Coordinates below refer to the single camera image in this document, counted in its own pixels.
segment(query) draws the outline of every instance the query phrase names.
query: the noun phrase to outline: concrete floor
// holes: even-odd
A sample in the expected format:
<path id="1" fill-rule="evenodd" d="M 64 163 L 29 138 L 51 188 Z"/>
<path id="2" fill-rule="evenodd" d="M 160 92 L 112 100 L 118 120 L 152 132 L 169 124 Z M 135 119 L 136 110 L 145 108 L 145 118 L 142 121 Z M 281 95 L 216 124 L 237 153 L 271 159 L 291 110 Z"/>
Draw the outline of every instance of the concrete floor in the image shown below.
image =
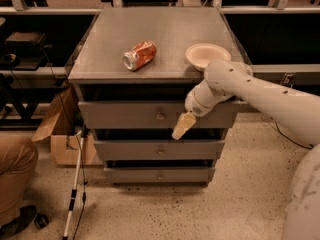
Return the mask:
<path id="1" fill-rule="evenodd" d="M 33 132 L 1 134 L 31 137 Z M 62 239 L 64 233 L 75 168 L 55 165 L 48 141 L 37 145 L 40 158 L 24 203 L 35 204 L 47 214 L 50 224 L 40 231 L 32 224 L 13 240 Z M 208 187 L 115 187 L 106 183 L 101 166 L 86 167 L 87 202 L 75 239 L 281 239 L 290 182 L 306 153 L 282 137 L 260 113 L 244 113 L 227 135 Z M 69 239 L 73 239 L 82 207 L 83 186 L 78 190 Z"/>

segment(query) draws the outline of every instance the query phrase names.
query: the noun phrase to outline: black shoe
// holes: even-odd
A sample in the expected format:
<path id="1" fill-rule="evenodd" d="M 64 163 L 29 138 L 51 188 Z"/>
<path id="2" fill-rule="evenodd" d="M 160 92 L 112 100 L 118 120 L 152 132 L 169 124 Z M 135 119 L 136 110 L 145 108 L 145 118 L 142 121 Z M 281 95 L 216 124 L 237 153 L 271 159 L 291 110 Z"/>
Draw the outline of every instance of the black shoe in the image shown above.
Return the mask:
<path id="1" fill-rule="evenodd" d="M 33 205 L 20 208 L 20 216 L 10 223 L 3 225 L 0 229 L 0 239 L 7 239 L 20 233 L 34 220 L 37 215 L 37 208 Z"/>

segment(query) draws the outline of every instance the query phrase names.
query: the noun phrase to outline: soda can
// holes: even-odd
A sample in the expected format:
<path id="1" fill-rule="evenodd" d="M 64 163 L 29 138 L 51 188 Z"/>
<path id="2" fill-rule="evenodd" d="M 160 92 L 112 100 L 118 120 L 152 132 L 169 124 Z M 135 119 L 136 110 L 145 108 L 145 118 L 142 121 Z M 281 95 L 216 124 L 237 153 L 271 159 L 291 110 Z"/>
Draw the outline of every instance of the soda can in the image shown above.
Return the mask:
<path id="1" fill-rule="evenodd" d="M 135 45 L 123 54 L 122 61 L 127 69 L 135 71 L 150 62 L 157 53 L 156 45 L 148 40 Z"/>

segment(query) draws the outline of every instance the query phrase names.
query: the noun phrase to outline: cardboard box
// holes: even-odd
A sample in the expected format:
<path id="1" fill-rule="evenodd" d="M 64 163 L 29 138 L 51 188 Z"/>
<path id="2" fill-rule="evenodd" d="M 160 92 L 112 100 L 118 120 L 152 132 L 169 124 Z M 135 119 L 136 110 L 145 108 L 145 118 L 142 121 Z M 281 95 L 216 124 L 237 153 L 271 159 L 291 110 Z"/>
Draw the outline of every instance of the cardboard box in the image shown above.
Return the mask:
<path id="1" fill-rule="evenodd" d="M 89 134 L 82 147 L 83 165 L 102 165 L 93 144 L 93 137 Z M 52 135 L 51 157 L 59 165 L 76 165 L 80 150 L 80 136 Z"/>
<path id="2" fill-rule="evenodd" d="M 80 150 L 73 133 L 78 98 L 72 87 L 60 92 L 52 100 L 41 124 L 34 133 L 34 142 L 50 139 L 51 158 L 58 165 L 76 165 Z M 98 158 L 92 135 L 88 135 L 82 150 L 83 165 L 98 165 Z"/>

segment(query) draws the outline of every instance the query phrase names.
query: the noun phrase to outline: gray drawer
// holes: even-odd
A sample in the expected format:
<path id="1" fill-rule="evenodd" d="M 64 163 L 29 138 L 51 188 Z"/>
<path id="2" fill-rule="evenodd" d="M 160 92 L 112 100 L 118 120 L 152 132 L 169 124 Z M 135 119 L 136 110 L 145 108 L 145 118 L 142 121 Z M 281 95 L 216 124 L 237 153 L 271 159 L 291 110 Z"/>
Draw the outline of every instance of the gray drawer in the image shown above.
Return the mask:
<path id="1" fill-rule="evenodd" d="M 95 141 L 101 160 L 180 160 L 220 157 L 224 140 Z"/>
<path id="2" fill-rule="evenodd" d="M 231 101 L 221 103 L 194 127 L 231 128 L 238 107 Z M 184 101 L 79 102 L 79 108 L 89 129 L 174 128 L 185 112 Z"/>
<path id="3" fill-rule="evenodd" d="M 215 169 L 104 169 L 110 183 L 203 182 L 212 180 Z"/>

